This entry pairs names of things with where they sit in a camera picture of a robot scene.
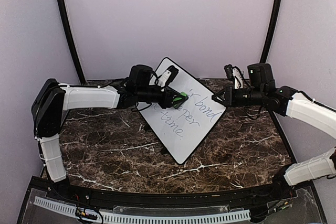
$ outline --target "curved black frame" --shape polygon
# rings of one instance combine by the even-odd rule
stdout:
[[[64,0],[57,0],[57,3],[58,3],[58,8],[59,8],[59,13],[61,15],[62,23],[63,23],[64,33],[65,33],[65,36],[67,38],[70,54],[71,54],[71,57],[72,57],[72,61],[74,62],[73,64],[75,65],[75,69],[76,69],[76,72],[77,72],[78,79],[79,79],[81,84],[85,84],[86,80],[85,80],[85,76],[84,76],[84,73],[83,73],[82,66],[81,66],[79,58],[78,58],[74,38],[73,38],[72,33],[71,33],[71,28],[70,28],[68,15],[67,15],[65,1]]]
[[[321,202],[312,181],[295,186],[292,195],[296,197],[295,190],[310,187],[317,203],[320,217],[323,223],[327,223]],[[20,209],[17,224],[21,224],[30,192],[32,189],[46,192],[46,196],[53,199],[64,201],[53,190],[50,189],[50,182],[46,179],[32,177],[26,191],[23,204]],[[273,201],[269,197],[251,197],[251,194],[264,194],[271,190],[271,185],[257,186],[246,189],[231,191],[219,191],[214,193],[202,194],[135,194],[120,193],[115,191],[97,190],[80,186],[69,186],[68,191],[77,194],[80,202],[93,207],[113,210],[116,206],[141,207],[141,208],[196,208],[210,206],[230,205],[230,209],[241,208],[249,209],[251,215],[267,210],[267,203]]]
[[[281,0],[274,0],[273,9],[271,14],[271,19],[269,21],[269,26],[267,30],[266,40],[263,48],[263,52],[261,53],[260,63],[266,63],[267,56],[269,53],[269,49],[272,44],[272,39],[275,31],[275,26],[277,24],[279,9],[280,9]]]
[[[77,72],[77,76],[80,80],[81,84],[86,83],[86,79],[83,73],[82,66],[79,61],[78,53],[76,50],[76,46],[74,43],[74,37],[72,36],[71,33],[71,28],[70,28],[70,23],[67,15],[67,10],[66,10],[66,5],[65,5],[65,0],[57,0],[58,3],[58,8],[59,8],[59,13],[61,15],[62,23],[63,23],[63,29],[64,33],[67,38],[68,46],[70,49],[71,57],[73,60],[73,64],[75,65],[75,69]],[[265,63],[268,57],[269,49],[272,43],[273,35],[275,32],[275,27],[278,19],[278,14],[279,14],[279,9],[280,9],[280,3],[281,0],[274,0],[273,3],[273,8],[272,8],[272,13],[271,13],[271,18],[267,30],[267,35],[266,35],[266,40],[263,48],[263,52],[261,53],[261,58],[260,58],[260,63]]]

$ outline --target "white wall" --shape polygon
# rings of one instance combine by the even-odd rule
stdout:
[[[48,78],[78,83],[56,0],[0,0],[0,223],[16,223],[42,163],[30,107]]]
[[[336,108],[336,0],[282,0],[269,63],[277,86],[304,90]],[[279,117],[298,161],[336,146],[309,125]],[[315,182],[328,223],[336,223],[336,179]]]
[[[273,0],[66,0],[87,79],[171,57],[197,77],[259,61]]]

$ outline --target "wire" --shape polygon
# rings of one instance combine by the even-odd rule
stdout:
[[[54,188],[54,186],[53,186],[53,182],[51,181],[50,176],[49,176],[49,174],[48,174],[47,166],[45,166],[45,168],[46,168],[46,172],[47,172],[47,178],[48,178],[48,181],[49,181],[49,183],[50,183],[50,188],[51,188],[51,189],[52,189],[52,190],[53,190],[53,191],[54,191],[60,198],[62,198],[62,199],[65,200],[66,202],[75,204],[77,208],[79,207],[79,205],[82,205],[82,206],[85,207],[85,209],[88,207],[88,209],[91,209],[91,210],[95,211],[95,212],[100,216],[100,218],[101,218],[101,223],[100,223],[100,224],[104,224],[103,215],[100,213],[99,210],[96,209],[96,207],[90,206],[90,205],[88,205],[88,204],[85,204],[85,203],[82,203],[82,202],[79,202],[79,201],[75,201],[75,200],[72,200],[72,199],[68,199],[68,198],[62,196],[61,194],[59,194],[59,192],[58,192],[58,191]]]
[[[332,177],[330,177],[330,175],[327,176],[327,179],[334,179],[334,178],[336,178],[336,175],[334,175]]]
[[[275,207],[277,204],[279,204],[279,203],[282,201],[283,198],[284,198],[284,197],[282,196],[281,199],[279,199],[277,202],[275,202],[272,206],[270,206],[269,208],[267,208],[265,211],[261,212],[261,213],[258,214],[258,215],[251,216],[251,218],[256,218],[256,217],[261,218],[261,217],[263,217],[263,216],[262,216],[263,214],[267,213],[269,210],[271,210],[273,207]]]
[[[151,73],[155,76],[154,84],[157,85],[158,82],[159,82],[159,78],[160,78],[161,76],[157,76],[157,74],[156,74],[155,71],[153,71],[153,70],[151,70]]]
[[[283,204],[281,204],[280,206],[276,207],[273,209],[272,212],[269,212],[266,215],[260,216],[259,218],[266,218],[267,216],[270,216],[272,214],[275,214],[276,212],[280,212],[282,210],[285,210],[286,208],[290,207],[290,204],[288,201],[284,202]]]
[[[317,105],[319,105],[321,107],[324,107],[324,108],[326,108],[328,110],[331,110],[331,111],[333,111],[333,112],[336,113],[335,109],[333,109],[333,108],[331,108],[331,107],[329,107],[329,106],[327,106],[327,105],[325,105],[325,104],[323,104],[321,102],[315,101],[315,99],[312,99],[311,97],[309,97],[304,91],[300,90],[298,92],[301,93],[301,94],[303,94],[309,101],[311,101],[311,102],[313,102],[313,103],[315,103],[315,104],[317,104]]]
[[[139,105],[139,103],[137,102],[136,105],[135,105],[135,108],[131,108],[131,111],[132,112],[144,111],[144,110],[148,109],[150,106],[152,106],[152,103],[150,103],[147,107],[144,107],[142,109],[138,109],[138,105]]]
[[[239,69],[239,67],[234,66],[234,67],[232,67],[232,68],[235,68],[235,69],[238,70],[238,72],[239,72],[239,74],[240,74],[240,77],[242,78],[243,82],[245,82],[245,84],[246,84],[249,88],[251,88],[251,85],[245,80],[245,78],[244,78],[244,74],[243,74],[242,71]]]
[[[79,218],[79,220],[77,220],[79,223],[82,223],[82,224],[92,224],[92,223],[95,222],[94,220],[92,220],[92,221],[84,220],[83,216],[85,217],[86,215],[87,214],[86,214],[86,209],[85,208],[83,209],[83,211],[81,211],[78,207],[76,207],[75,216]]]
[[[260,115],[261,115],[261,110],[262,110],[263,107],[264,107],[264,106],[260,106],[260,107],[259,107],[258,113],[257,113],[256,115],[254,115],[254,116],[256,116],[255,118],[252,117],[251,115],[249,115],[249,114],[247,113],[246,107],[244,107],[244,112],[246,113],[246,116],[247,116],[248,118],[250,118],[251,120],[257,120],[257,119],[260,117]]]
[[[267,208],[265,211],[263,211],[263,212],[261,212],[261,213],[259,213],[259,214],[257,214],[257,215],[251,216],[251,218],[263,218],[263,217],[269,216],[269,215],[274,214],[275,212],[277,212],[277,211],[273,211],[273,212],[271,212],[271,213],[267,213],[269,210],[273,209],[276,205],[278,205],[278,204],[283,200],[283,198],[285,197],[285,195],[286,195],[286,193],[284,193],[284,194],[282,195],[282,197],[281,197],[277,202],[275,202],[273,205],[271,205],[271,206],[270,206],[269,208]]]

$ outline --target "brown marble surface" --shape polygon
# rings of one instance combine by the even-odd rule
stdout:
[[[213,91],[229,84],[204,82]],[[252,121],[243,109],[228,108],[183,166],[161,154],[162,143],[145,124],[130,109],[72,110],[60,134],[71,183],[130,193],[204,193],[269,184],[290,163],[267,111]]]

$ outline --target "white board with black border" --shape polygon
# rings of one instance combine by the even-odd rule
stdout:
[[[210,89],[201,84],[179,65],[164,58],[157,70],[160,76],[169,66],[178,68],[178,75],[169,87],[185,92],[188,100],[178,109],[162,109],[151,105],[140,113],[178,164],[183,164],[206,138],[225,112],[225,107],[211,99]],[[148,106],[140,103],[138,108]]]

